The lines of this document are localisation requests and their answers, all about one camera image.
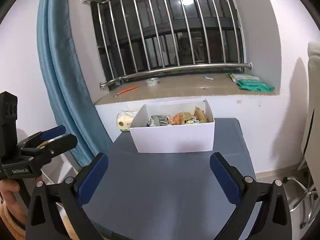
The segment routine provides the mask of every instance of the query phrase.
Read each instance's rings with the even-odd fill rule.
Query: green package
[[[260,78],[251,74],[237,74],[227,73],[227,75],[238,84],[240,89],[246,89],[251,91],[271,92],[274,87],[270,87],[263,83]]]

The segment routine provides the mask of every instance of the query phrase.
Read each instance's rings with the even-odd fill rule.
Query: blue curtain
[[[88,165],[99,152],[106,152],[112,141],[81,72],[71,34],[68,0],[40,0],[37,45],[57,125],[64,125],[68,133],[77,137],[78,145],[71,154],[80,165]]]

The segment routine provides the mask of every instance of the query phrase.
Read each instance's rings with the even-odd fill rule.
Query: white wall
[[[0,24],[0,92],[18,97],[19,140],[56,126],[39,64],[38,5],[17,0]]]
[[[256,173],[294,165],[302,158],[300,144],[308,107],[307,45],[309,41],[320,40],[320,31],[300,0],[270,1],[281,41],[280,94],[206,97],[216,118],[235,117],[239,120]],[[263,11],[257,17],[264,17]],[[120,110],[139,109],[144,103],[159,100],[163,99],[99,105],[96,108],[114,141],[120,134],[115,121]]]
[[[241,19],[247,62],[252,70],[279,91],[281,86],[281,43],[270,0],[235,0]]]
[[[81,0],[69,0],[69,17],[82,74],[90,97],[95,102],[108,92],[99,88],[99,83],[106,82],[106,78],[102,70],[90,4],[83,4]]]

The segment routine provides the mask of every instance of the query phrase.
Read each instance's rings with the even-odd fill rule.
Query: white cardboard box
[[[152,115],[171,115],[185,111],[192,115],[195,107],[204,111],[209,123],[146,127]],[[129,128],[139,153],[184,153],[211,151],[214,118],[203,98],[157,102],[143,105]]]

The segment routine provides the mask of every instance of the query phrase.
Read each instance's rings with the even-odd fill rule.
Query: window
[[[98,1],[91,8],[106,86],[250,67],[233,0]]]

